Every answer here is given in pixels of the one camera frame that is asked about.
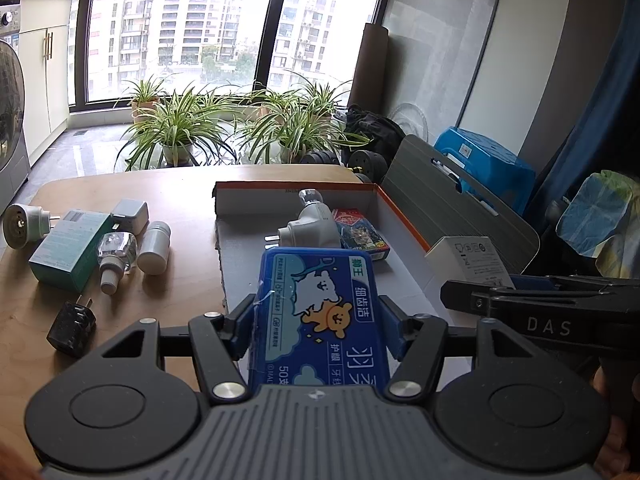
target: washing machine door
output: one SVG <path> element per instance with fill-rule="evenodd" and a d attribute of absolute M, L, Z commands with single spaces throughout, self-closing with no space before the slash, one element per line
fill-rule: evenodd
<path fill-rule="evenodd" d="M 24 117 L 24 80 L 15 50 L 0 41 L 0 170 L 18 145 Z"/>

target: control panel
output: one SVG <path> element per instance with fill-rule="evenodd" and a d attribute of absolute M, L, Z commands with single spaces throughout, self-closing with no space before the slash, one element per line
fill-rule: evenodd
<path fill-rule="evenodd" d="M 20 5 L 0 6 L 0 36 L 20 32 Z"/>

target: wooden table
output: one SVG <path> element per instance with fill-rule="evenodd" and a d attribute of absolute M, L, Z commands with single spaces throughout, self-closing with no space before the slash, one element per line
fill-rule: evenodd
<path fill-rule="evenodd" d="M 171 254 L 163 275 L 135 270 L 121 280 L 114 296 L 107 296 L 94 272 L 85 288 L 97 318 L 94 346 L 142 317 L 173 326 L 207 311 L 222 311 L 211 198 L 217 180 L 359 182 L 345 168 L 305 164 L 175 168 L 45 184 L 31 203 L 52 215 L 71 208 L 109 212 L 121 198 L 133 198 L 148 203 L 151 220 L 171 226 Z M 28 266 L 33 250 L 33 244 L 19 251 L 8 248 L 0 261 L 0 440 L 38 466 L 24 432 L 24 409 L 40 387 L 73 362 L 56 353 L 46 335 L 63 303 L 77 296 L 37 282 Z M 190 358 L 167 359 L 166 369 L 197 388 Z"/>

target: blue plastic stool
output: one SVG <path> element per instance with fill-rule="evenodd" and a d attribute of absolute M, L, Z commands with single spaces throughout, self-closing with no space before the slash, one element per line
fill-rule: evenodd
<path fill-rule="evenodd" d="M 461 128 L 444 131 L 435 144 L 436 150 L 454 158 L 472 177 L 522 215 L 533 190 L 536 172 L 494 140 Z M 478 195 L 460 179 L 462 191 Z"/>

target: barcode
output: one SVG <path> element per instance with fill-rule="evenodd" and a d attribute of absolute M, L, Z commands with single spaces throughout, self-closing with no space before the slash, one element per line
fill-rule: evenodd
<path fill-rule="evenodd" d="M 63 220 L 68 220 L 69 222 L 77 222 L 79 219 L 84 216 L 84 213 L 81 211 L 69 211 Z"/>

